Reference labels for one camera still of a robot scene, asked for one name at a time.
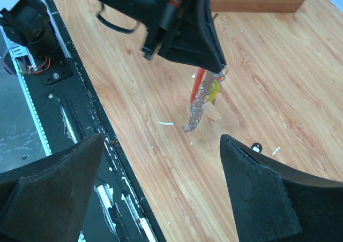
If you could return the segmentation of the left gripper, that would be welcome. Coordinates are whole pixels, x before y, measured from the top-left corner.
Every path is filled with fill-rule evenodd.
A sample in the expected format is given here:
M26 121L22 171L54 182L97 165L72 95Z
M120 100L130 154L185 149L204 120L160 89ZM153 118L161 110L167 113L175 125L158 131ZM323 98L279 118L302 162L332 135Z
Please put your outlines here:
M142 52L151 60L158 52L176 63L221 72L226 59L214 27L210 0L158 0L147 26Z

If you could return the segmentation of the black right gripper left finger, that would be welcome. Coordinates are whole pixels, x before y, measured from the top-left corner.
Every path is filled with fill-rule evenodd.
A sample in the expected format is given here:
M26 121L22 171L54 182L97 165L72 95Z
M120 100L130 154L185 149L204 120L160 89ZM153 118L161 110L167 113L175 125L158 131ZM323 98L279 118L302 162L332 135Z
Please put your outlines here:
M1 173L1 241L78 241L104 138Z

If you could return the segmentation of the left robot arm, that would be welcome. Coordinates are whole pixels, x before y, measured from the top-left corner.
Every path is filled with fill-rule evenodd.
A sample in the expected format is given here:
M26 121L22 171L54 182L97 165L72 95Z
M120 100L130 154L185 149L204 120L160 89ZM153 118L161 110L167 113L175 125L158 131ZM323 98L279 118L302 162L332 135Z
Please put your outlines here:
M220 73L226 59L218 40L210 0L98 0L143 24L147 29L141 50L175 63Z

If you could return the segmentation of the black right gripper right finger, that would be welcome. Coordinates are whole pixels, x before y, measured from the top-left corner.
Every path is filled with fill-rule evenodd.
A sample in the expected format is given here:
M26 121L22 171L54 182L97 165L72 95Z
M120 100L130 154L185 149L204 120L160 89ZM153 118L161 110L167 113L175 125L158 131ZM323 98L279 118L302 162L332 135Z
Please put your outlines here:
M239 241L342 241L342 182L294 169L227 134L220 158Z

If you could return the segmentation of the key with yellow tag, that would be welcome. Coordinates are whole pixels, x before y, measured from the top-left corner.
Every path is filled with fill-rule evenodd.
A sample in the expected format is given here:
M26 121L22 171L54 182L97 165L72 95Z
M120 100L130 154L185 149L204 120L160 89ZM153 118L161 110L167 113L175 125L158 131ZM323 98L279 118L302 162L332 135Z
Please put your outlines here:
M208 101L211 102L212 104L215 104L215 100L218 94L220 93L220 91L221 91L221 83L217 79L214 79L208 90Z

